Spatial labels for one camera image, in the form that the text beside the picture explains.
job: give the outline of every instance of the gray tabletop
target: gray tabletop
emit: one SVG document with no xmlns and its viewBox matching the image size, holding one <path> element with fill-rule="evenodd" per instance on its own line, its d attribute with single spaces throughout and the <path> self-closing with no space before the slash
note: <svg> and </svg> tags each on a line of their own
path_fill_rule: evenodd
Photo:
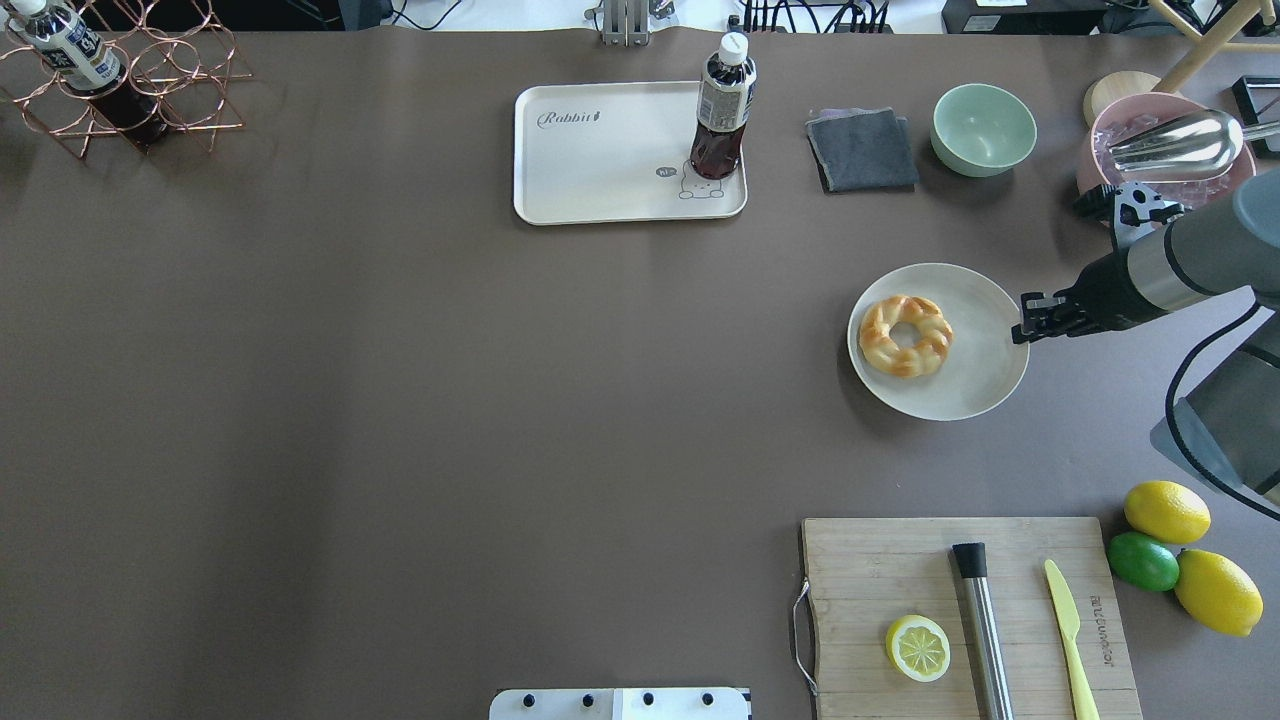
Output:
<svg viewBox="0 0 1280 720">
<path fill-rule="evenodd" d="M 804 518 L 1110 533 L 1134 483 L 1199 487 L 1147 433 L 1244 296 L 1038 343 L 957 423 L 881 404 L 845 347 L 895 268 L 1016 296 L 1105 254 L 1066 210 L 1083 92 L 1185 42 L 756 36 L 740 215 L 520 220 L 522 90 L 691 79 L 716 37 L 244 36 L 250 127 L 209 158 L 102 142 L 81 167 L 0 108 L 0 716 L 461 719 L 499 688 L 731 684 L 806 717 Z M 1229 106 L 1274 68 L 1222 56 L 1185 94 Z M 1037 117 L 1012 173 L 928 149 L 933 101 L 970 81 Z M 846 106 L 910 119 L 914 192 L 822 192 L 803 123 Z M 1203 495 L 1201 547 L 1280 597 L 1280 528 Z M 1275 716 L 1275 618 L 1229 638 L 1117 591 L 1147 717 Z"/>
</svg>

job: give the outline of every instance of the wooden cutting board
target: wooden cutting board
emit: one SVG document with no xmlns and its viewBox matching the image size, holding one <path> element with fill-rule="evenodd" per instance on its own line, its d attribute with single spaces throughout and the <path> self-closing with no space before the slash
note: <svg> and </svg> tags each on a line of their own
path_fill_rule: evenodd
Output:
<svg viewBox="0 0 1280 720">
<path fill-rule="evenodd" d="M 1076 644 L 1103 720 L 1142 720 L 1115 585 L 1096 518 L 849 518 L 804 521 L 817 641 L 818 720 L 979 719 L 951 546 L 987 544 L 992 605 L 1018 719 L 1074 720 L 1044 579 L 1057 562 L 1080 611 Z M 884 634 L 908 614 L 951 641 L 951 669 L 916 683 L 890 665 Z"/>
</svg>

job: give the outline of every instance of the dark liquid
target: dark liquid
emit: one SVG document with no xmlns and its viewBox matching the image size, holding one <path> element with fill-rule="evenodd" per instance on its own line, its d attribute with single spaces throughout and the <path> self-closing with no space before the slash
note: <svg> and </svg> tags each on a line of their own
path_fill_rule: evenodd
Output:
<svg viewBox="0 0 1280 720">
<path fill-rule="evenodd" d="M 125 77 L 127 72 L 122 64 L 115 86 L 105 95 L 97 95 L 100 90 L 82 95 L 87 96 L 84 100 L 102 115 L 102 119 L 120 131 L 120 135 L 136 145 L 147 147 L 169 132 L 169 124 L 160 115 L 160 101 L 138 92 Z"/>
<path fill-rule="evenodd" d="M 694 172 L 707 179 L 722 179 L 737 169 L 737 159 L 742 156 L 742 133 L 746 126 L 733 132 L 712 132 L 698 123 L 694 136 L 694 149 L 689 152 L 689 164 Z"/>
</svg>

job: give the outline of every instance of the white plate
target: white plate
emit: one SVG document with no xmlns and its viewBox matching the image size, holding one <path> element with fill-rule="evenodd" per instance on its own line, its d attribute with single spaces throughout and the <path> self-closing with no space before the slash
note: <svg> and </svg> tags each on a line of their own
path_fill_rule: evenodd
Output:
<svg viewBox="0 0 1280 720">
<path fill-rule="evenodd" d="M 867 310 L 892 295 L 928 297 L 955 331 L 946 363 L 932 375 L 896 378 L 872 368 L 858 347 Z M 1018 305 L 986 275 L 959 265 L 923 263 L 872 283 L 849 318 L 849 357 L 867 388 L 886 405 L 925 420 L 963 420 L 1004 402 L 1027 372 L 1030 345 L 1014 345 Z"/>
<path fill-rule="evenodd" d="M 692 82 L 544 85 L 516 99 L 512 204 L 534 225 L 728 218 L 744 164 L 724 179 L 689 165 Z"/>
</svg>

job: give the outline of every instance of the green bowl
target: green bowl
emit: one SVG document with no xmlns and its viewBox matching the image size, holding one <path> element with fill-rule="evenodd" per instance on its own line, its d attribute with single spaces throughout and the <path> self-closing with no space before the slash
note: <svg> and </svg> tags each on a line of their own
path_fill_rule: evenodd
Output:
<svg viewBox="0 0 1280 720">
<path fill-rule="evenodd" d="M 1036 147 L 1036 118 L 1021 100 L 993 85 L 952 87 L 933 108 L 929 132 L 938 159 L 972 178 L 997 176 Z"/>
</svg>

